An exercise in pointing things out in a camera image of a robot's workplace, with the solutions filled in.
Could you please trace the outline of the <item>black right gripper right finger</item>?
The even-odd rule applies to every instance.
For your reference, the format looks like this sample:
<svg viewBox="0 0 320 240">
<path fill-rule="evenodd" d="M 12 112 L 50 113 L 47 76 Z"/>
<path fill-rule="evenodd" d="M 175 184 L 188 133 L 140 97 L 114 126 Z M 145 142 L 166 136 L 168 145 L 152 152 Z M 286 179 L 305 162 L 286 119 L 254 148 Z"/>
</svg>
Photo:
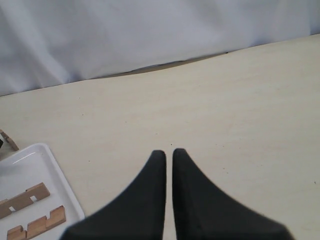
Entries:
<svg viewBox="0 0 320 240">
<path fill-rule="evenodd" d="M 213 184 L 187 151 L 172 155 L 172 203 L 178 240 L 292 240 L 285 225 L 239 203 Z"/>
</svg>

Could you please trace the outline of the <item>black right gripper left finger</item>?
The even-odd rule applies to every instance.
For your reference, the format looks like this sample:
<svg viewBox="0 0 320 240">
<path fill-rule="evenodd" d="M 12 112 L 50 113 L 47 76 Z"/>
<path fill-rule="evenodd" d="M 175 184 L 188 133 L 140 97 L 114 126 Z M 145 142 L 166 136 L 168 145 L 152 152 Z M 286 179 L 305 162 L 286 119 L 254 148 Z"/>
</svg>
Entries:
<svg viewBox="0 0 320 240">
<path fill-rule="evenodd" d="M 154 150 L 120 195 L 96 213 L 68 227 L 61 239 L 161 240 L 166 193 L 166 154 Z"/>
</svg>

